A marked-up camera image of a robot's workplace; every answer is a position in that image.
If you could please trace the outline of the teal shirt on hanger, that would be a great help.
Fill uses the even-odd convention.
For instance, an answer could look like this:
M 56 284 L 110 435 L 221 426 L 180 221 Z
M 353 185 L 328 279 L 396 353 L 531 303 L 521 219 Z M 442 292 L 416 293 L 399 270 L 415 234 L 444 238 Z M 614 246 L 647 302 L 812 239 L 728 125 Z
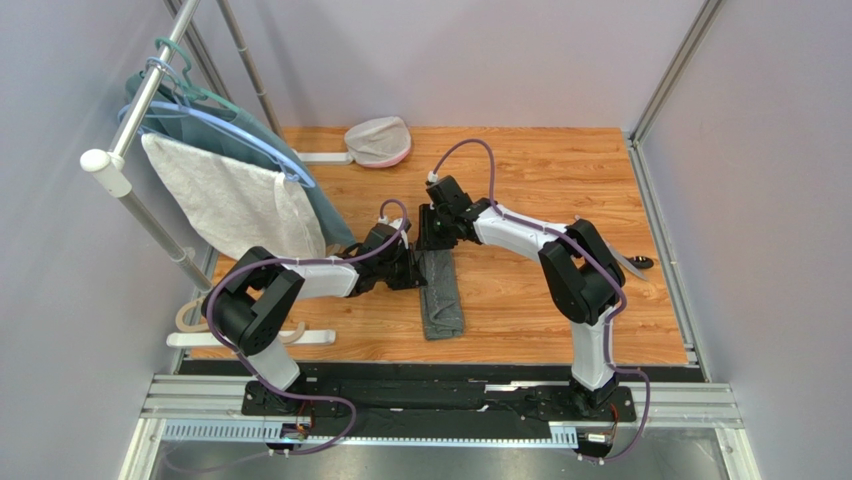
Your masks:
M 206 89 L 185 86 L 183 91 L 180 95 L 164 85 L 158 87 L 141 124 L 144 132 L 156 132 L 273 172 L 296 175 L 306 189 L 326 243 L 348 247 L 356 242 L 309 169 L 283 139 L 247 111 Z

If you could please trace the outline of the light blue hanger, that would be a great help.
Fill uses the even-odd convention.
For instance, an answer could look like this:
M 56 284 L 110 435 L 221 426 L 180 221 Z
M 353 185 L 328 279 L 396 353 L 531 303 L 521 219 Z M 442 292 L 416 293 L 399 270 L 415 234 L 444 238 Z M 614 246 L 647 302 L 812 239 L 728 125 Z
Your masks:
M 296 152 L 260 120 L 213 92 L 180 78 L 166 62 L 146 59 L 171 86 L 157 87 L 137 133 L 156 133 L 207 152 L 282 172 L 308 190 L 318 184 Z

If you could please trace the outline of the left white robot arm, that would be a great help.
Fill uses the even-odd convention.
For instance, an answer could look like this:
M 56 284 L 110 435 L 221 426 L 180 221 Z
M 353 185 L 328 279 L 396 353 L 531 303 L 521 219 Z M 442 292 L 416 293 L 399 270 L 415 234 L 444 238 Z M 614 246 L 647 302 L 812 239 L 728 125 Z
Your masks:
M 342 258 L 280 258 L 253 247 L 203 300 L 207 324 L 256 376 L 285 391 L 300 376 L 279 339 L 293 305 L 306 299 L 356 297 L 380 282 L 391 290 L 423 286 L 425 278 L 407 238 L 410 228 L 404 219 L 381 220 Z

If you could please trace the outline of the white towel on hanger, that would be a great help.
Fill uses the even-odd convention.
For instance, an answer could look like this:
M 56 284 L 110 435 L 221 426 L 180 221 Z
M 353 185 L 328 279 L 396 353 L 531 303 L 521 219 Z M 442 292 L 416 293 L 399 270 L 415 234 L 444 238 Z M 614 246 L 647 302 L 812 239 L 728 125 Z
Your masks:
M 326 254 L 319 220 L 303 187 L 273 172 L 155 133 L 141 144 L 195 231 L 237 259 L 261 246 L 279 257 Z

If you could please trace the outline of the beige wooden hanger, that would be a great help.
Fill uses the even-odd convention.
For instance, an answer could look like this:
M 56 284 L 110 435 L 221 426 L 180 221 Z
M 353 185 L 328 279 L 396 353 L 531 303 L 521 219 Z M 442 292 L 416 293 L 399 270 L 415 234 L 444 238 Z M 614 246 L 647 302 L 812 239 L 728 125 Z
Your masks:
M 175 315 L 176 333 L 167 336 L 166 345 L 172 348 L 197 348 L 214 347 L 220 342 L 210 332 L 206 319 L 201 316 L 200 320 L 190 324 L 187 316 L 193 312 L 201 313 L 203 298 L 199 297 L 180 307 Z M 282 331 L 277 334 L 277 339 L 283 345 L 306 344 L 310 337 L 304 323 L 299 323 L 294 331 Z

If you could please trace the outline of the grey cloth napkin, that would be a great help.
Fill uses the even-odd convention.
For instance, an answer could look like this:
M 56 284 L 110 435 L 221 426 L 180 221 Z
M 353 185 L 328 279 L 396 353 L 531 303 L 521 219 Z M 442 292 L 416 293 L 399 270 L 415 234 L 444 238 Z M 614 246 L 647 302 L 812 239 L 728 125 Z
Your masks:
M 426 285 L 420 289 L 420 309 L 427 341 L 460 337 L 465 318 L 451 250 L 424 251 L 418 266 Z

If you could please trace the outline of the black mounting rail plate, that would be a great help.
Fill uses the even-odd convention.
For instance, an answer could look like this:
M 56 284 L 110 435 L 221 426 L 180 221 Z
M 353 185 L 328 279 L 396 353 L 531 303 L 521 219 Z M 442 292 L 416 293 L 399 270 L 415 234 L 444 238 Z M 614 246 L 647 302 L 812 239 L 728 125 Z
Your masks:
M 302 430 L 312 439 L 538 440 L 548 423 L 610 425 L 640 418 L 644 388 L 621 375 L 612 395 L 593 408 L 566 365 L 303 362 L 289 399 L 269 392 L 235 360 L 187 360 L 180 375 L 237 377 L 236 411 L 280 418 L 278 436 Z

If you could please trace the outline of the white clothes rack base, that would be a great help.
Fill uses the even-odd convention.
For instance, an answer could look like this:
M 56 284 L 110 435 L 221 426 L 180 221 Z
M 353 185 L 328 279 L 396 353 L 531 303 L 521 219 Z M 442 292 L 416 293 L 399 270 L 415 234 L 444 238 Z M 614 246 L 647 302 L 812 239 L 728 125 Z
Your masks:
M 304 330 L 285 331 L 278 334 L 279 340 L 286 345 L 332 345 L 336 341 L 334 330 Z M 222 344 L 210 332 L 175 332 L 166 338 L 166 345 L 171 348 L 213 348 Z

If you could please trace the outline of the white mesh cap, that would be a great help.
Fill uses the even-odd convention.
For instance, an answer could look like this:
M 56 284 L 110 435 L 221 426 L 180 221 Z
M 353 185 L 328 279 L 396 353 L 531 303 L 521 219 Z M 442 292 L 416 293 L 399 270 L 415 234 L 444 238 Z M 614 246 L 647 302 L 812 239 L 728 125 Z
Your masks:
M 387 168 L 400 163 L 412 149 L 412 137 L 398 116 L 376 118 L 353 126 L 344 134 L 349 157 L 366 168 Z

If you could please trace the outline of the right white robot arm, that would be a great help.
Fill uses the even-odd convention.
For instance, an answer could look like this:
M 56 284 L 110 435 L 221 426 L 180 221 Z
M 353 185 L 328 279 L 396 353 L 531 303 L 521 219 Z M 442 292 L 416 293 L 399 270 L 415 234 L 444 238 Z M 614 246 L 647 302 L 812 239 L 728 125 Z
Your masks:
M 550 297 L 571 323 L 571 375 L 581 398 L 603 404 L 617 387 L 611 320 L 624 297 L 624 274 L 594 225 L 554 224 L 519 215 L 489 198 L 473 201 L 451 176 L 430 173 L 420 207 L 419 249 L 461 241 L 495 246 L 537 262 Z

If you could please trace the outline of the aluminium frame rail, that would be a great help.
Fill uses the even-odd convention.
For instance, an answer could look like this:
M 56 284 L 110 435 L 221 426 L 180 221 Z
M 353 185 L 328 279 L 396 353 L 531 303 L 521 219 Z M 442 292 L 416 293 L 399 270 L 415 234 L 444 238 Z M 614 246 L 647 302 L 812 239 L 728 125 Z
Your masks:
M 730 386 L 690 367 L 621 375 L 598 406 L 565 366 L 307 363 L 281 395 L 235 364 L 189 365 L 151 382 L 120 475 L 145 479 L 169 438 L 288 440 L 332 451 L 358 442 L 562 448 L 578 461 L 632 459 L 657 430 L 714 433 L 731 478 L 760 473 Z

